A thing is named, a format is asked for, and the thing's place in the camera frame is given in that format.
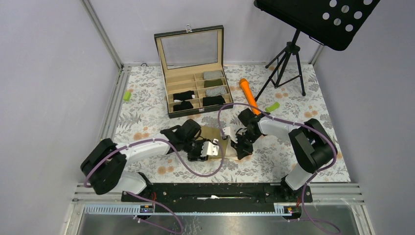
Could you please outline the olive khaki underwear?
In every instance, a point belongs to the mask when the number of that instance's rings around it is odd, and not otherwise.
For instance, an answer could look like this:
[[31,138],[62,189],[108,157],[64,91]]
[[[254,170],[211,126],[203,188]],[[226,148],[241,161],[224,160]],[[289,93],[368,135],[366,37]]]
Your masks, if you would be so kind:
[[217,139],[224,150],[225,158],[230,160],[238,160],[236,150],[231,146],[231,137],[223,139],[219,128],[201,126],[201,137],[211,141]]

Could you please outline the black underwear white trim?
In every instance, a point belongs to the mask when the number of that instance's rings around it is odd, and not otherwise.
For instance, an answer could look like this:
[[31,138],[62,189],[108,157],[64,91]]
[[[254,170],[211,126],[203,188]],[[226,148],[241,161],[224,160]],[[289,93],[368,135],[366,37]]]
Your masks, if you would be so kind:
[[181,93],[175,93],[173,96],[173,102],[182,102],[186,100],[191,100],[196,98],[194,91],[186,91]]

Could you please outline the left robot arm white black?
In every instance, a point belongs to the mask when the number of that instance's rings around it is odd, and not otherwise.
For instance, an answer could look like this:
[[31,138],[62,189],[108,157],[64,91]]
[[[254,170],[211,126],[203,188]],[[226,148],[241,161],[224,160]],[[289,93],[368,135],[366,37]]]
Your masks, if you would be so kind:
[[126,167],[140,160],[184,151],[190,161],[206,161],[209,155],[218,153],[216,140],[201,137],[201,126],[192,119],[183,125],[161,130],[152,138],[121,145],[111,138],[101,140],[80,165],[86,176],[87,187],[96,194],[108,192],[132,192],[140,201],[151,197],[152,189],[138,173]]

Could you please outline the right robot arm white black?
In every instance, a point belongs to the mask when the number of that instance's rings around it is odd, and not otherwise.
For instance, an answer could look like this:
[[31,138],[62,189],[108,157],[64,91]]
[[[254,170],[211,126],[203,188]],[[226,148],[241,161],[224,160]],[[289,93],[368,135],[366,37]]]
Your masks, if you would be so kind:
[[285,201],[292,202],[298,198],[300,188],[307,180],[338,153],[331,138],[314,118],[304,124],[294,123],[268,114],[256,115],[247,108],[238,115],[238,119],[244,126],[244,132],[236,132],[236,141],[231,141],[231,146],[239,160],[253,154],[253,143],[261,136],[271,135],[290,141],[297,165],[281,180],[280,194]]

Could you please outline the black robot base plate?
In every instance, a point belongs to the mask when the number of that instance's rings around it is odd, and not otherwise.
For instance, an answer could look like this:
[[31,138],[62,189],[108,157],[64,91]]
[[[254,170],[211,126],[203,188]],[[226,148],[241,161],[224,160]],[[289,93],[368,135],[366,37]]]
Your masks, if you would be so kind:
[[173,212],[266,213],[276,204],[297,207],[311,203],[310,187],[291,190],[279,183],[151,183],[138,197],[123,193],[122,202],[154,199]]

